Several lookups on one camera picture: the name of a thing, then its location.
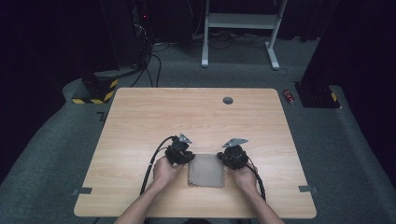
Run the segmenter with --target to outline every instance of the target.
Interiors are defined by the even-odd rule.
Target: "round hole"
[[[226,96],[226,97],[223,98],[223,103],[226,104],[226,105],[230,105],[230,104],[233,103],[233,98],[231,98],[229,96]]]

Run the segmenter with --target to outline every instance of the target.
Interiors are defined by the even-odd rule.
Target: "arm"
[[[236,185],[242,190],[261,224],[284,223],[257,191],[256,176],[247,167],[231,170]]]
[[[158,159],[154,165],[154,180],[146,191],[139,196],[116,220],[116,224],[143,223],[149,209],[158,195],[176,177],[184,165],[172,166],[166,157]]]

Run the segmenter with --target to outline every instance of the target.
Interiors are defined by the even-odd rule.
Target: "forearm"
[[[116,224],[143,223],[149,209],[163,187],[153,182],[116,220]]]
[[[244,194],[253,208],[257,219],[260,221],[260,224],[284,223],[257,190],[244,190]]]

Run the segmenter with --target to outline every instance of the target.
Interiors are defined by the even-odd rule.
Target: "white metal rack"
[[[209,13],[209,1],[210,0],[206,0],[202,67],[209,66],[209,47],[207,43],[209,27],[222,27],[273,30],[270,41],[265,42],[265,48],[267,49],[272,67],[275,70],[279,69],[279,63],[277,62],[274,52],[274,44],[288,0],[282,0],[280,9],[275,15]]]

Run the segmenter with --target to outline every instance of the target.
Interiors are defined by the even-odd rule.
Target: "black equipment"
[[[185,140],[183,140],[183,138],[180,140],[180,138],[175,136],[172,141],[172,145],[165,151],[166,158],[172,165],[174,163],[186,164],[194,159],[195,154],[192,154],[191,151],[187,151],[189,145]]]
[[[175,163],[186,164],[194,159],[195,154],[192,154],[192,152],[190,151],[186,151],[187,148],[189,147],[188,143],[192,143],[192,141],[190,141],[190,139],[188,139],[184,134],[181,133],[180,137],[170,136],[165,138],[155,150],[154,155],[152,155],[151,157],[151,161],[148,164],[148,169],[146,171],[145,179],[143,180],[143,185],[142,185],[142,189],[140,190],[140,194],[142,194],[146,189],[146,185],[149,179],[149,173],[151,172],[151,167],[155,162],[155,157],[161,150],[164,149],[162,148],[162,146],[169,139],[172,139],[172,145],[167,147],[165,151],[165,155],[172,165]]]
[[[224,145],[224,147],[226,147],[224,152],[218,153],[218,158],[225,166],[229,167],[232,170],[239,170],[246,166],[251,172],[253,172],[253,174],[257,178],[257,182],[259,183],[262,198],[266,201],[265,189],[264,185],[262,184],[262,179],[257,173],[254,164],[252,164],[253,168],[250,165],[247,165],[250,158],[248,157],[246,151],[244,151],[244,149],[239,146],[240,144],[246,143],[247,141],[247,139],[231,139],[228,143]]]

